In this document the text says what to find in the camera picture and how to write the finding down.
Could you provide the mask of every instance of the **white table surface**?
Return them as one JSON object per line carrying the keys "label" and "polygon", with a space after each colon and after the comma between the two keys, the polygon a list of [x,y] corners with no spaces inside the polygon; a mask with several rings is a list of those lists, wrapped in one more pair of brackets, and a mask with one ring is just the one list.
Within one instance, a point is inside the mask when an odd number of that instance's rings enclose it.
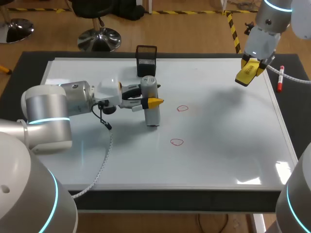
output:
{"label": "white table surface", "polygon": [[[157,59],[161,123],[149,128],[144,112],[117,109],[104,119],[114,144],[95,190],[281,190],[297,158],[265,71],[248,87],[234,82],[240,59]],[[49,84],[118,77],[140,83],[135,59],[58,58]],[[189,109],[177,111],[178,106]],[[109,143],[92,114],[70,117],[73,146],[40,160],[69,190],[95,178]],[[175,146],[171,140],[184,142]]]}

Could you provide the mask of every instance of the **yellow black caution tape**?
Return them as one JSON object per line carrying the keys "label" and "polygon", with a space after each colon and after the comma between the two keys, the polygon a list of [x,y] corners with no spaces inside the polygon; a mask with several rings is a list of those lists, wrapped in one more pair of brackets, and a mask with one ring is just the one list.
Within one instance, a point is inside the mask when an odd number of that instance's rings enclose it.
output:
{"label": "yellow black caution tape", "polygon": [[228,23],[230,26],[231,34],[232,34],[232,37],[234,40],[235,51],[236,51],[236,53],[242,53],[238,34],[237,34],[237,31],[236,31],[234,24],[233,24],[232,13],[226,13],[226,14],[227,14],[227,20],[228,20]]}
{"label": "yellow black caution tape", "polygon": [[[9,11],[25,12],[25,11],[56,11],[58,13],[64,11],[71,11],[68,8],[8,8]],[[152,11],[154,15],[197,15],[197,14],[226,14],[226,13],[256,13],[258,11]]]}
{"label": "yellow black caution tape", "polygon": [[26,12],[26,11],[55,11],[57,13],[64,12],[64,11],[71,11],[68,8],[8,8],[9,11],[14,12]]}
{"label": "yellow black caution tape", "polygon": [[257,13],[258,11],[152,11],[154,15],[196,15],[196,14],[226,14],[226,13]]}

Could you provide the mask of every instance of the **chrome chair base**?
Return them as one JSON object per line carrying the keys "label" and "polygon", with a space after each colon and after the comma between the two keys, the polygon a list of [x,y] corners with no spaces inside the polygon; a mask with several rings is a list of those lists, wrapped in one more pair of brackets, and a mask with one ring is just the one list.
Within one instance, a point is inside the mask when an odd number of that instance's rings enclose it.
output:
{"label": "chrome chair base", "polygon": [[78,38],[81,51],[114,51],[121,45],[120,34],[111,28],[90,29]]}
{"label": "chrome chair base", "polygon": [[34,32],[32,22],[14,18],[10,23],[0,23],[0,43],[9,44],[25,39]]}

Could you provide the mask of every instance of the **red circle drawing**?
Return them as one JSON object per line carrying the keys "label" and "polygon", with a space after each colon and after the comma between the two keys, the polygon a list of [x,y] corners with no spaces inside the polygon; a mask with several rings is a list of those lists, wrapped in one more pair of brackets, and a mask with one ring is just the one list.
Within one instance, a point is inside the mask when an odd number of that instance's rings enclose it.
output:
{"label": "red circle drawing", "polygon": [[181,146],[183,143],[184,143],[184,140],[182,139],[177,139],[177,138],[174,138],[171,140],[171,143],[174,145],[174,146]]}
{"label": "red circle drawing", "polygon": [[177,111],[179,112],[183,112],[183,111],[186,111],[188,110],[188,106],[185,106],[185,105],[180,105],[178,108],[177,108]]}

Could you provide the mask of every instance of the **blue led ring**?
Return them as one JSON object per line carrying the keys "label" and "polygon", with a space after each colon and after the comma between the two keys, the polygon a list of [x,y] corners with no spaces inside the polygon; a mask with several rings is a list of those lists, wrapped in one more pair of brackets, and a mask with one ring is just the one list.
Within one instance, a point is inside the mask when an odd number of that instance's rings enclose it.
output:
{"label": "blue led ring", "polygon": [[55,184],[55,192],[56,192],[55,193],[55,201],[54,201],[54,205],[53,205],[52,211],[50,213],[50,216],[49,216],[48,220],[46,221],[46,223],[44,224],[44,226],[42,227],[42,229],[39,231],[39,233],[43,233],[45,231],[45,229],[48,227],[48,225],[49,225],[50,221],[52,220],[52,217],[55,213],[57,201],[58,201],[58,185],[57,185],[57,182],[56,182],[54,175],[51,173],[50,170],[49,170],[49,172],[52,175],[53,180],[54,180],[54,184]]}
{"label": "blue led ring", "polygon": [[68,117],[54,117],[54,118],[46,118],[41,120],[34,120],[32,122],[29,122],[29,124],[39,124],[46,121],[54,121],[54,120],[70,120]]}
{"label": "blue led ring", "polygon": [[299,223],[299,225],[302,227],[302,229],[304,229],[307,233],[311,233],[303,224],[302,222],[299,220],[299,218],[297,217],[297,215],[295,214],[293,208],[292,208],[292,205],[291,205],[291,202],[290,202],[290,197],[289,197],[289,194],[288,194],[288,185],[287,185],[287,202],[288,202],[288,205],[290,207],[290,210],[293,214],[293,216],[295,217],[296,221]]}
{"label": "blue led ring", "polygon": [[264,0],[266,2],[266,4],[268,4],[269,6],[271,6],[272,8],[279,10],[279,11],[284,11],[284,12],[292,12],[292,9],[284,9],[284,8],[280,8],[277,6],[272,5],[270,2],[268,2],[268,0]]}

